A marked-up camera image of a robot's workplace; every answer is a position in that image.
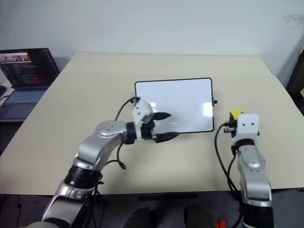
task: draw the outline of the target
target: whiteboard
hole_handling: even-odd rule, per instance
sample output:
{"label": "whiteboard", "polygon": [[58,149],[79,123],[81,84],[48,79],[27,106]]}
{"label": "whiteboard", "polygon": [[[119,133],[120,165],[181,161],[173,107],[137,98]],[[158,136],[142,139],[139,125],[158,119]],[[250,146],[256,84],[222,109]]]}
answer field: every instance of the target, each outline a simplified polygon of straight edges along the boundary
{"label": "whiteboard", "polygon": [[211,78],[195,78],[135,83],[135,95],[147,101],[153,111],[172,116],[155,122],[155,132],[213,131]]}

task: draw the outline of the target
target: red object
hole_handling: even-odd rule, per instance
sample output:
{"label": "red object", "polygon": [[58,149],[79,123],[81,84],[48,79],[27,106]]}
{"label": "red object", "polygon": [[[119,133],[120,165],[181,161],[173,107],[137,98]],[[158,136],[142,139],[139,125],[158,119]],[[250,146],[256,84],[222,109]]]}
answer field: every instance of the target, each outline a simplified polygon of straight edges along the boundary
{"label": "red object", "polygon": [[218,221],[217,223],[215,223],[215,228],[226,228],[226,221]]}

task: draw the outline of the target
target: white wall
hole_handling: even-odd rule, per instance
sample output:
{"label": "white wall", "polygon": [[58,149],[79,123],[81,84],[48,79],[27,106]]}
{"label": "white wall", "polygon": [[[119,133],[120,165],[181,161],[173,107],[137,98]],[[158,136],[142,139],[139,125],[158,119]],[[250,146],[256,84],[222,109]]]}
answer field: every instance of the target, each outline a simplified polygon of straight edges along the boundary
{"label": "white wall", "polygon": [[261,55],[286,85],[304,45],[303,0],[0,0],[0,48]]}

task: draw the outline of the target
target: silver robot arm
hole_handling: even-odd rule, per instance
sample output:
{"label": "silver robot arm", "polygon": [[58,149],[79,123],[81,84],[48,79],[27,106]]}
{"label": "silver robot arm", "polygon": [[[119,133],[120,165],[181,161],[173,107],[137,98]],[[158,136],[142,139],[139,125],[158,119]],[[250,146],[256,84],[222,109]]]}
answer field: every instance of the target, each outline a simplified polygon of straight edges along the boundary
{"label": "silver robot arm", "polygon": [[225,132],[232,134],[232,151],[238,155],[237,168],[241,174],[243,227],[273,228],[271,186],[265,173],[265,158],[256,143],[259,135],[257,114],[238,114],[227,124]]}
{"label": "silver robot arm", "polygon": [[56,193],[43,213],[42,222],[27,228],[68,228],[72,226],[87,198],[100,182],[101,170],[106,165],[113,149],[135,140],[153,139],[157,143],[175,138],[179,133],[155,134],[153,120],[162,120],[168,113],[153,113],[151,106],[140,99],[133,111],[134,122],[106,121],[100,123],[94,133],[78,148],[68,175],[61,181]]}

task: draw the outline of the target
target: yellow tag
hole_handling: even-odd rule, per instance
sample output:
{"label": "yellow tag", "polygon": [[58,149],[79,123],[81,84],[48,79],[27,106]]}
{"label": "yellow tag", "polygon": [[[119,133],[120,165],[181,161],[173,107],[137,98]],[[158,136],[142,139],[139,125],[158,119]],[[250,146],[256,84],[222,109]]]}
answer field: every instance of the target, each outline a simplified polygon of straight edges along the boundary
{"label": "yellow tag", "polygon": [[235,109],[235,110],[232,110],[230,113],[231,113],[233,119],[237,120],[238,114],[241,114],[242,112],[243,112],[242,109]]}

